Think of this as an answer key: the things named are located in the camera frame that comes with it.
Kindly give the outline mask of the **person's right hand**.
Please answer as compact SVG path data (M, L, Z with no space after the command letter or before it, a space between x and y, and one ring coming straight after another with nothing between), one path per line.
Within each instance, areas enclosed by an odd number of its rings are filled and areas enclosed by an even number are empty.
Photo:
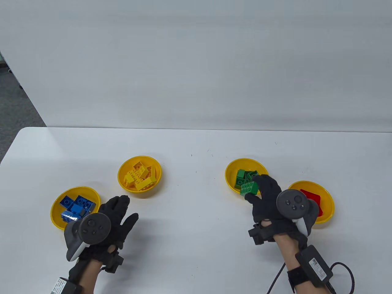
M298 242L300 250L307 247L308 238L302 234L294 222L284 217L278 210L276 200L282 192L275 179L269 175L256 175L253 182L258 186L261 197L247 193L244 198L252 204L254 225L249 230L249 236L253 238L255 245L265 242L276 242L275 235L287 234Z

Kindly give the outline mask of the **person's left hand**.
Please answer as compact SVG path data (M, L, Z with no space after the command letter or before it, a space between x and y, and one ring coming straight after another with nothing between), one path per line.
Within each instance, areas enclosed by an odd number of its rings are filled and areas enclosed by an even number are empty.
M66 225L66 258L69 262L77 261L69 271L68 280L82 287L85 293L93 292L102 270L115 273L123 264L119 250L139 219L137 213L126 217L129 203L129 196L115 196L102 204L98 212Z

